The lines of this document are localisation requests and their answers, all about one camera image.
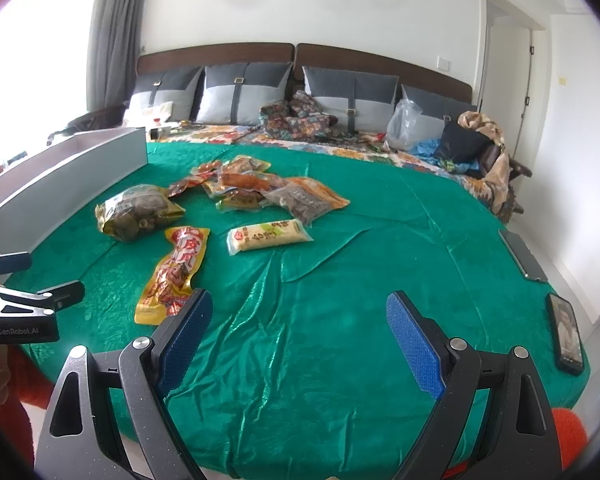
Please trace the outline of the long red yellow snack pack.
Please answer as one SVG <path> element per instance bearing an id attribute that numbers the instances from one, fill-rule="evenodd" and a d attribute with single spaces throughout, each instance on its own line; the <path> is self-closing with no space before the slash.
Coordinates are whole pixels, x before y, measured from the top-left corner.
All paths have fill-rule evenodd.
<path id="1" fill-rule="evenodd" d="M 136 324 L 157 326 L 181 311 L 192 296 L 192 279 L 204 261 L 209 235 L 209 229 L 194 226 L 164 231 L 172 249 L 157 263 L 140 294 L 134 311 Z"/>

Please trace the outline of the yellow bag of dark snacks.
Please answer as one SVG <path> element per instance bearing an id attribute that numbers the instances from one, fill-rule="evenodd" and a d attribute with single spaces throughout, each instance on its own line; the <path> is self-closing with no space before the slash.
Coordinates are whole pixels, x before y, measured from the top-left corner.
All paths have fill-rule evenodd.
<path id="1" fill-rule="evenodd" d="M 132 242 L 181 219 L 186 210 L 172 202 L 169 191 L 140 184 L 95 206 L 97 229 L 120 242 Z"/>

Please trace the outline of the cream rice cracker pack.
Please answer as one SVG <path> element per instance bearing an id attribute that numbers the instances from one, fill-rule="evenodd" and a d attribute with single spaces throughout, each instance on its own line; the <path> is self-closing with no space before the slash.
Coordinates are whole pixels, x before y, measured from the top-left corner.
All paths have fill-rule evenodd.
<path id="1" fill-rule="evenodd" d="M 227 233 L 226 244 L 231 256 L 263 248 L 312 242 L 303 224 L 297 220 L 278 220 L 240 226 Z"/>

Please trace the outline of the peanut snack pack yellow border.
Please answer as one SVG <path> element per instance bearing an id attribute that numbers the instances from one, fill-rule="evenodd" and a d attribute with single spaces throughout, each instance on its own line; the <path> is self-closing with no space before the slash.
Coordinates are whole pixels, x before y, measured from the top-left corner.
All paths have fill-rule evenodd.
<path id="1" fill-rule="evenodd" d="M 231 190 L 222 196 L 215 204 L 219 211 L 259 211 L 271 203 L 259 192 L 249 190 Z"/>

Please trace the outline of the red orange snack pack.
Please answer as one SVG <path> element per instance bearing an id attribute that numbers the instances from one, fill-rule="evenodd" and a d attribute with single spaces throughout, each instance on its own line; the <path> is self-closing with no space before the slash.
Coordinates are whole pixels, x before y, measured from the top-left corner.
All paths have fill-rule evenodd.
<path id="1" fill-rule="evenodd" d="M 193 168 L 186 177 L 181 178 L 181 180 L 172 183 L 168 187 L 168 197 L 179 196 L 189 188 L 196 188 L 196 186 L 202 185 L 216 174 L 221 165 L 222 162 L 219 159 L 215 159 Z"/>

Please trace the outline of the orange clear dark snack bag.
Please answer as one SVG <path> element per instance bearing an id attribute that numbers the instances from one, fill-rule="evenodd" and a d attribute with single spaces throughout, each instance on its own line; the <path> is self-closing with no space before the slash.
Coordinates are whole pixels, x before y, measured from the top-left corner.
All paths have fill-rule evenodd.
<path id="1" fill-rule="evenodd" d="M 308 177 L 292 177 L 263 192 L 272 204 L 282 207 L 304 226 L 331 211 L 346 208 L 350 200 L 335 193 L 322 182 Z"/>

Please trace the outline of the brown chicken leg pack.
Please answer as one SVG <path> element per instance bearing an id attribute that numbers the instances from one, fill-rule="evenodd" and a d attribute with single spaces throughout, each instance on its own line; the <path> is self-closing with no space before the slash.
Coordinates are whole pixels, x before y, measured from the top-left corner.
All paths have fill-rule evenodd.
<path id="1" fill-rule="evenodd" d="M 221 172 L 202 185 L 210 197 L 224 195 L 230 191 L 268 192 L 282 188 L 286 180 L 277 174 L 250 171 L 243 174 Z"/>

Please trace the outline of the green clear sausage pack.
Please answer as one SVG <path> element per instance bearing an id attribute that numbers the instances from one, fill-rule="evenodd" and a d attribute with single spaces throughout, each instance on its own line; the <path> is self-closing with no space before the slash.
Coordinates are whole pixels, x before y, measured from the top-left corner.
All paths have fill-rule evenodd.
<path id="1" fill-rule="evenodd" d="M 269 162 L 249 155 L 236 155 L 232 160 L 224 162 L 222 172 L 229 174 L 245 174 L 249 171 L 265 172 L 271 167 Z"/>

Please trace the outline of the white cardboard box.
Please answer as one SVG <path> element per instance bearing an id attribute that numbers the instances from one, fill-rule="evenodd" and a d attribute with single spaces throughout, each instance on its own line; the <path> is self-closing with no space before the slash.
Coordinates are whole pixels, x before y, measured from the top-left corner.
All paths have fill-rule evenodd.
<path id="1" fill-rule="evenodd" d="M 32 252 L 61 223 L 147 165 L 142 128 L 76 133 L 0 174 L 0 252 Z"/>

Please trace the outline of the green satin bed cover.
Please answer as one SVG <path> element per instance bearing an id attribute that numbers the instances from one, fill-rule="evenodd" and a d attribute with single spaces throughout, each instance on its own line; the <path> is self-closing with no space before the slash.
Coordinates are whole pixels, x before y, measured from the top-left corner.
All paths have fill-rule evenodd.
<path id="1" fill-rule="evenodd" d="M 548 287 L 521 275 L 501 222 L 464 188 L 382 162 L 251 155 L 348 203 L 313 221 L 306 243 L 231 255 L 231 229 L 286 212 L 222 212 L 201 190 L 182 197 L 183 223 L 210 232 L 193 282 L 214 309 L 166 404 L 200 466 L 243 479 L 390 478 L 432 407 L 386 320 L 399 289 L 478 350 L 527 348 L 550 404 L 577 403 L 588 376 L 556 367 Z"/>

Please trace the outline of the beige patterned blanket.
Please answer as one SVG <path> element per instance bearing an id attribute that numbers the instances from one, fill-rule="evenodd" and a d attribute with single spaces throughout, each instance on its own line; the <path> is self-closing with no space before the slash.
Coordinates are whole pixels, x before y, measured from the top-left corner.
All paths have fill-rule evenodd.
<path id="1" fill-rule="evenodd" d="M 501 127 L 486 114 L 468 110 L 457 125 L 489 141 L 478 157 L 480 179 L 465 177 L 463 186 L 503 224 L 512 218 L 515 193 L 510 186 L 510 157 Z"/>

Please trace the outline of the black bag on bed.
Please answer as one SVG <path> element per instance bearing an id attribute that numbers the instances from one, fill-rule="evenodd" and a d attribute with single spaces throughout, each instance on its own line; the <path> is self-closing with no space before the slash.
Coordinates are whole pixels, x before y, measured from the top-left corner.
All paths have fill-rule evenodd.
<path id="1" fill-rule="evenodd" d="M 492 141 L 476 130 L 465 129 L 456 122 L 448 122 L 442 132 L 434 157 L 454 164 L 477 159 Z"/>

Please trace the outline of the grey pillow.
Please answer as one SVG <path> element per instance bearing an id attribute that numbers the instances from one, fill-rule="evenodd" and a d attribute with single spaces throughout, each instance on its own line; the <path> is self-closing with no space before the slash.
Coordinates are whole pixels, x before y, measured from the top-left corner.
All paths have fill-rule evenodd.
<path id="1" fill-rule="evenodd" d="M 416 126 L 429 139 L 440 138 L 444 127 L 449 122 L 456 124 L 461 114 L 477 110 L 471 103 L 440 96 L 407 84 L 402 86 L 402 91 L 404 98 L 414 102 L 422 110 Z"/>
<path id="2" fill-rule="evenodd" d="M 347 133 L 385 133 L 396 107 L 393 75 L 303 66 L 304 91 Z"/>
<path id="3" fill-rule="evenodd" d="M 199 66 L 181 66 L 136 77 L 128 111 L 172 103 L 171 120 L 179 122 L 190 117 L 198 81 L 204 69 Z"/>
<path id="4" fill-rule="evenodd" d="M 260 110 L 285 97 L 291 62 L 210 65 L 196 122 L 205 125 L 256 126 Z"/>

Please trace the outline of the clear plastic bag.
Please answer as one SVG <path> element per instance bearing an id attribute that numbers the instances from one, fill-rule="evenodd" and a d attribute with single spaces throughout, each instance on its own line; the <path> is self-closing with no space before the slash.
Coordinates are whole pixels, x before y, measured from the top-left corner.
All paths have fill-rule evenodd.
<path id="1" fill-rule="evenodd" d="M 414 133 L 422 109 L 410 99 L 402 99 L 388 123 L 385 136 L 386 144 L 396 151 L 408 151 L 415 143 Z"/>

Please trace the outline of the dark patterned folded cloth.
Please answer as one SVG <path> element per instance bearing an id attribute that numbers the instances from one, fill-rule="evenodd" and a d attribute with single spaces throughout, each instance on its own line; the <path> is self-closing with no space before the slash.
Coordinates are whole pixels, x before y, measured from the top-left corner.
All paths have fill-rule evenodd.
<path id="1" fill-rule="evenodd" d="M 264 132 L 277 140 L 310 142 L 337 136 L 338 119 L 326 114 L 304 90 L 294 92 L 290 101 L 262 106 L 259 119 Z"/>

